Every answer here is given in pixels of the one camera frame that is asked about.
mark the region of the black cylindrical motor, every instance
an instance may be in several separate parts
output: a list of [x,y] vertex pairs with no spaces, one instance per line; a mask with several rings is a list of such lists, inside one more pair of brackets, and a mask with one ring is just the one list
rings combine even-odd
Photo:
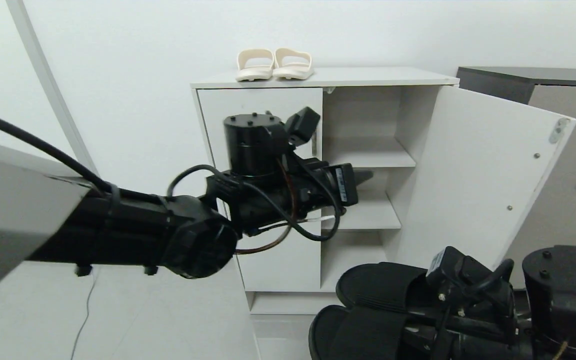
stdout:
[[272,114],[238,114],[223,121],[231,173],[254,180],[281,180],[277,158],[288,152],[288,133]]
[[576,246],[531,253],[523,275],[537,340],[553,354],[567,342],[564,358],[576,359]]

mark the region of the white cabinet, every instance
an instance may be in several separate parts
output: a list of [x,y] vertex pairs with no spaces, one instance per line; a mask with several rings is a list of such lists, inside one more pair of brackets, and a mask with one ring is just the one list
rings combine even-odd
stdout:
[[[414,68],[319,68],[303,81],[231,79],[227,73],[192,84],[220,171],[229,168],[226,117],[269,110],[286,120],[306,106],[322,120],[311,144],[299,148],[302,157],[374,171],[333,239],[318,243],[293,231],[269,251],[237,257],[252,313],[316,313],[336,303],[335,285],[347,269],[382,261],[427,267],[449,245],[496,266],[576,124]],[[332,224],[308,225],[320,233]],[[280,232],[239,247],[266,244]]]

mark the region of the black cable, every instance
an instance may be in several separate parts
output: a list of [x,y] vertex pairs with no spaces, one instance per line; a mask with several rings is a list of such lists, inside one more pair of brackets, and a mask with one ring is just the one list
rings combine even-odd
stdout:
[[90,171],[86,166],[83,166],[77,160],[73,159],[72,157],[68,156],[63,151],[59,150],[55,146],[43,141],[39,137],[27,132],[13,124],[0,119],[0,130],[12,137],[16,137],[20,141],[25,142],[26,144],[32,145],[35,148],[43,151],[44,153],[50,155],[51,157],[59,160],[65,166],[71,168],[76,173],[81,175],[82,178],[89,181],[92,185],[97,187],[100,191],[109,192],[110,185],[108,185],[105,181],[102,180],[99,176],[97,176],[93,171]]
[[294,161],[297,162],[297,165],[299,167],[301,167],[303,169],[303,171],[305,171],[306,174],[308,174],[318,184],[318,186],[323,189],[324,193],[326,193],[328,199],[333,204],[333,207],[334,207],[334,224],[332,225],[332,228],[330,229],[328,235],[320,236],[321,240],[319,240],[319,241],[329,240],[332,237],[334,237],[334,235],[337,233],[337,230],[339,228],[339,223],[341,221],[341,215],[342,215],[341,203],[339,203],[338,199],[330,191],[329,187],[327,187],[326,184],[324,184],[322,182],[322,180],[320,180],[320,178],[318,178],[317,175],[315,175],[315,173],[313,173],[313,171],[308,167],[308,165],[306,165],[306,163],[304,162],[304,160],[301,157],[299,157],[294,152],[290,153],[290,155],[292,155],[292,158],[294,159]]
[[[303,223],[307,223],[306,219],[298,219],[297,220],[297,224],[303,224]],[[274,225],[270,225],[270,226],[266,226],[266,227],[262,227],[259,229],[259,232],[256,233],[257,235],[261,234],[261,233],[265,233],[266,231],[272,230],[272,229],[276,229],[276,228],[281,228],[282,226],[288,226],[290,225],[289,223],[287,223],[286,221],[284,222],[280,222],[280,223],[275,223]]]
[[[286,186],[288,187],[288,192],[290,193],[290,210],[291,210],[290,216],[296,220],[298,205],[297,205],[297,194],[295,194],[295,185],[293,184],[293,180],[290,178],[290,175],[288,175],[288,173],[286,172],[286,169],[284,168],[281,159],[277,158],[276,161],[277,166],[279,166],[279,169],[281,170],[281,175],[283,176],[283,179],[286,182]],[[277,237],[277,239],[275,239],[274,241],[265,244],[264,246],[259,246],[258,248],[238,248],[237,250],[235,250],[235,254],[250,255],[270,250],[281,244],[286,239],[286,237],[288,237],[288,234],[290,234],[290,230],[292,229],[293,228],[291,226],[288,226],[283,230],[281,235],[279,235],[279,237]]]
[[492,285],[495,284],[498,280],[503,278],[504,276],[510,275],[515,267],[515,262],[512,259],[505,259],[499,264],[494,271],[492,271],[486,278],[482,281],[479,281],[476,284],[470,285],[463,290],[464,295],[466,296],[473,296],[478,292],[485,291],[489,289]]
[[92,291],[95,289],[95,285],[97,284],[97,280],[99,280],[100,275],[101,275],[101,267],[99,268],[99,271],[96,273],[96,278],[94,278],[92,286],[90,286],[90,291],[88,292],[88,296],[86,299],[86,317],[84,318],[84,322],[81,323],[79,331],[77,331],[75,342],[72,344],[72,353],[70,354],[70,360],[73,360],[75,358],[77,343],[80,341],[80,335],[82,335],[82,330],[84,330],[84,326],[86,326],[86,323],[88,322],[88,318],[90,316],[90,296],[92,295]]
[[[282,208],[281,206],[277,205],[277,203],[275,201],[273,201],[272,198],[270,198],[265,191],[263,191],[262,189],[260,189],[259,187],[256,187],[253,184],[250,184],[248,182],[245,181],[237,181],[234,180],[233,178],[227,177],[226,175],[222,174],[219,170],[217,170],[214,166],[210,166],[210,165],[206,165],[206,164],[201,164],[201,165],[195,165],[191,168],[188,168],[186,171],[183,171],[182,173],[180,173],[179,175],[177,175],[172,182],[170,183],[167,191],[166,191],[166,195],[170,198],[173,196],[173,192],[175,189],[175,186],[177,184],[179,184],[179,182],[181,182],[181,180],[183,178],[185,178],[186,176],[189,176],[192,173],[195,173],[197,171],[200,170],[208,170],[211,173],[213,173],[217,178],[219,178],[220,180],[223,180],[224,182],[230,183],[232,185],[238,186],[238,187],[244,187],[244,188],[248,188],[251,191],[254,191],[255,193],[259,194],[259,196],[261,196],[261,198],[263,198],[263,200],[265,200],[270,207],[272,207],[272,209],[275,210],[275,212],[277,212],[277,214],[281,215],[281,217],[286,221],[286,223],[288,223],[290,226],[292,226],[292,228],[294,228],[295,230],[297,230],[297,232],[301,235],[304,235],[304,237],[306,237],[306,239],[310,239],[313,240],[315,242],[324,242],[328,239],[330,239],[332,237],[332,235],[335,234],[335,232],[337,231],[337,228],[339,227],[339,217],[341,217],[341,210],[338,210],[338,207],[335,206],[335,210],[334,210],[334,226],[333,229],[330,231],[329,235],[326,236],[321,236],[321,235],[315,235],[311,232],[309,232],[308,230],[306,230],[305,228],[303,228],[301,225],[299,225],[299,223],[297,223],[296,220],[294,220],[290,215],[288,215]],[[311,176],[313,176],[313,172],[310,171],[310,169],[308,169],[307,173],[310,173]],[[318,178],[314,177],[314,179],[316,180],[316,182],[318,182],[320,184],[320,186],[325,187],[325,185],[323,185],[322,182],[320,182],[318,180]],[[332,196],[332,193],[330,193],[330,191],[327,189],[327,187],[325,187],[327,193],[330,194],[330,196]]]
[[213,173],[217,178],[219,178],[219,180],[230,183],[231,185],[235,185],[235,186],[240,185],[240,182],[238,182],[237,180],[233,180],[232,178],[227,177],[226,175],[222,174],[214,166],[210,166],[210,165],[206,165],[206,164],[200,164],[200,165],[195,165],[195,166],[192,166],[190,168],[187,168],[187,169],[185,169],[185,171],[183,171],[182,173],[177,175],[172,180],[172,182],[170,182],[170,185],[168,185],[168,189],[166,191],[166,196],[168,196],[169,198],[172,198],[174,189],[177,186],[177,184],[179,184],[179,182],[181,182],[183,180],[183,178],[185,178],[186,176],[189,176],[190,174],[196,173],[200,170],[208,170],[211,173]]

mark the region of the label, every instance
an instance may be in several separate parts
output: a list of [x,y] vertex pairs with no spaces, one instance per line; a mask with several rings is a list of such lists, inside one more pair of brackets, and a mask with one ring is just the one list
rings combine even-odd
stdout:
[[334,169],[334,173],[336,173],[336,184],[339,187],[339,196],[341,196],[341,201],[343,203],[348,202],[348,196],[346,195],[346,184],[344,182],[344,173],[341,171],[341,168]]
[[437,255],[435,255],[432,258],[432,262],[430,263],[430,267],[428,268],[428,271],[425,273],[425,276],[428,276],[428,274],[432,273],[433,271],[436,271],[439,268],[439,265],[442,263],[442,260],[444,259],[445,252],[446,248],[439,251],[439,253],[437,253]]

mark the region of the cabinet door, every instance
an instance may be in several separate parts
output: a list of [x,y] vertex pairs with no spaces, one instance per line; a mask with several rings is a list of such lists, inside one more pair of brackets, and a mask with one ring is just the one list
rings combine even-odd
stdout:
[[[576,86],[535,86],[528,105],[576,118]],[[576,245],[576,126],[506,257],[521,264],[532,251],[561,244]],[[510,280],[524,287],[521,271]]]
[[[558,121],[566,124],[555,143]],[[487,267],[503,258],[576,120],[464,89],[439,90],[396,262],[427,267],[454,246]]]
[[[212,151],[214,164],[220,171],[230,169],[226,150],[224,119],[237,114],[269,110],[286,121],[289,116],[303,107],[311,107],[322,114],[323,91],[320,88],[275,88],[275,89],[200,89],[199,104],[203,114],[206,134]],[[315,146],[313,141],[295,151],[302,158],[321,155],[313,148],[321,148],[322,121]],[[310,217],[320,216],[321,211],[313,211]],[[302,225],[313,234],[321,234],[320,223]],[[244,237],[238,248],[251,249],[268,244],[281,234],[283,229],[270,230],[255,237]],[[249,255],[237,256],[246,291],[258,292],[317,292],[320,290],[322,261],[321,244],[306,239],[292,230],[283,242],[274,248]]]

